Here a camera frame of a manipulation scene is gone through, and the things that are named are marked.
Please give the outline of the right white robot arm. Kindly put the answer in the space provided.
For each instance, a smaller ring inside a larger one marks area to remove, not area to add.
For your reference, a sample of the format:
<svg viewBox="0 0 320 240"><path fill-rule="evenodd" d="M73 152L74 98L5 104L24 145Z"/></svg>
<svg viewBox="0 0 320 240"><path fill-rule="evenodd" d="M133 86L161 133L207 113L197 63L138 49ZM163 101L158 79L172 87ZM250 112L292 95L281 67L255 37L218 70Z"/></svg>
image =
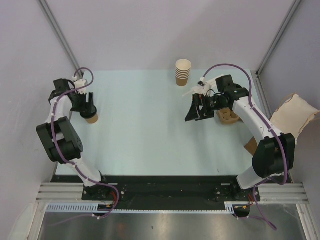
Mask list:
<svg viewBox="0 0 320 240"><path fill-rule="evenodd" d="M230 188L235 200L242 201L249 189L274 176L287 175L293 168L295 137L271 123L254 102L250 89L234 83L231 75L222 74L209 81L201 77L193 91L186 122L210 119L228 108L245 123L257 143L251 167L238 175L237 184Z"/></svg>

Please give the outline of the brown paper coffee cup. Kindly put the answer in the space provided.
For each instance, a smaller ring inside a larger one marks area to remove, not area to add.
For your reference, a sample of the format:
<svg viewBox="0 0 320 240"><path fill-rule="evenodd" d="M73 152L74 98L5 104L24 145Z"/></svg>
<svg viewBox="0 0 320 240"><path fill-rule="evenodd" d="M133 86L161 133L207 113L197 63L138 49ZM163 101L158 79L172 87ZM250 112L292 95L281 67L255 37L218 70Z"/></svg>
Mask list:
<svg viewBox="0 0 320 240"><path fill-rule="evenodd" d="M96 113L95 115L93 115L91 117L85 118L85 121L88 124L94 124L98 121L98 119L99 119L99 115Z"/></svg>

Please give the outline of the brown paper takeout bag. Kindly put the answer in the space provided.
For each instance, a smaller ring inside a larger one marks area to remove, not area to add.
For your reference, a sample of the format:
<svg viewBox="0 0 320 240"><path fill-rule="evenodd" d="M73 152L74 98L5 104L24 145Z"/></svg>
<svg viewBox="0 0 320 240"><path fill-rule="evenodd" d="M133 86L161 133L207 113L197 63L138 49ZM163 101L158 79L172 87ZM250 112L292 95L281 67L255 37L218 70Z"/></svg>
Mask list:
<svg viewBox="0 0 320 240"><path fill-rule="evenodd" d="M316 119L320 110L311 106L297 93L286 96L273 113L269 125L284 134L292 134L297 140L304 128Z"/></svg>

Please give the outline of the brown cardboard cup carrier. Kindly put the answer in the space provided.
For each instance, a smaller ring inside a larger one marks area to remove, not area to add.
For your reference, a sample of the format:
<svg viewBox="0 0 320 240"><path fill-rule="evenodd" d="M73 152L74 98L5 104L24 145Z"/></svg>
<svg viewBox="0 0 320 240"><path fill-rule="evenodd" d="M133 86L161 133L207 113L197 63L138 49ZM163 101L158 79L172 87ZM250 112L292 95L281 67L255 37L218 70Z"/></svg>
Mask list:
<svg viewBox="0 0 320 240"><path fill-rule="evenodd" d="M239 121L240 117L229 108L223 108L217 111L220 122L223 125L232 125Z"/></svg>

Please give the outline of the black plastic cup lid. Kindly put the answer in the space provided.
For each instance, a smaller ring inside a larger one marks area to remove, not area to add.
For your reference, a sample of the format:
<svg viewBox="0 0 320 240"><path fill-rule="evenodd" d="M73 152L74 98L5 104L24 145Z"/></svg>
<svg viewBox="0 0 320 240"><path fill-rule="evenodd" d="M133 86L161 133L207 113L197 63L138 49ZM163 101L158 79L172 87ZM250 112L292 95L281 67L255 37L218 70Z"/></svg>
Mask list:
<svg viewBox="0 0 320 240"><path fill-rule="evenodd" d="M97 112L98 110L95 106L90 106L89 108L85 108L84 110L80 111L79 114L82 118L88 120L95 117Z"/></svg>

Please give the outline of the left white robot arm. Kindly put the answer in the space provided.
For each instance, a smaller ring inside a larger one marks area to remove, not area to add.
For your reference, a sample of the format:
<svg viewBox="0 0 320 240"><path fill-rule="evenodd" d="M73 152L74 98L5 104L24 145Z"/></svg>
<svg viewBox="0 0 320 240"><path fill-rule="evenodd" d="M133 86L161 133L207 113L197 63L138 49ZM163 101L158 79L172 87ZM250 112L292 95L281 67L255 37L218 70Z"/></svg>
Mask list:
<svg viewBox="0 0 320 240"><path fill-rule="evenodd" d="M78 112L90 124L98 121L94 93L86 92L85 79L61 78L53 83L55 90L48 99L49 116L45 123L36 127L38 137L52 162L73 170L83 181L87 194L105 200L110 196L111 188L103 183L102 174L83 160L83 143L70 122L70 112Z"/></svg>

